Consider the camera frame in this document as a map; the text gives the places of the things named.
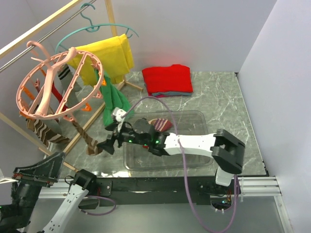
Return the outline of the brown striped sock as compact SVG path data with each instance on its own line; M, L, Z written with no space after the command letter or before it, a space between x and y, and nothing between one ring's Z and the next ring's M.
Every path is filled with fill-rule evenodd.
M73 126L75 127L78 134L84 139L87 144L86 154L95 156L103 152L103 149L98 147L98 141L88 135L88 133L80 126L80 124L73 120Z

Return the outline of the purple striped beige sock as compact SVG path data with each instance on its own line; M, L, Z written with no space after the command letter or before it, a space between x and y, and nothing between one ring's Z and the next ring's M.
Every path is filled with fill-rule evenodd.
M148 123L153 125L158 132L165 132L173 126L173 124L165 118L154 118L149 120Z

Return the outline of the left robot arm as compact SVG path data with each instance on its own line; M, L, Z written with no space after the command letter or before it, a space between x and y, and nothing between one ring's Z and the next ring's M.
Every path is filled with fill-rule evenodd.
M41 189L58 182L64 159L64 152L56 152L36 164L15 168L11 189L12 202L0 207L2 233L18 233L21 228L30 224ZM96 192L96 179L95 174L85 169L76 172L65 200L42 232L64 232L82 199Z

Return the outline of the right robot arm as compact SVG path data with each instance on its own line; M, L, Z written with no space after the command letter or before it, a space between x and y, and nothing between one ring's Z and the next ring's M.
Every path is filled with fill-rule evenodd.
M218 129L216 133L205 135L180 135L159 132L140 118L133 125L128 122L117 122L108 126L112 133L98 148L114 153L114 143L121 147L123 143L146 146L156 156L162 155L200 155L214 159L218 164L213 188L223 194L230 188L234 175L242 173L245 144L230 132Z

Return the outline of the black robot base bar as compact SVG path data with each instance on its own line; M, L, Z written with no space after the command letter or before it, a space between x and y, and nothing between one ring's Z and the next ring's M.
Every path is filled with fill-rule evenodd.
M217 185L212 176L188 177L193 203L211 205L210 199L234 194L234 182ZM183 177L98 178L90 195L112 199L117 205L187 203Z

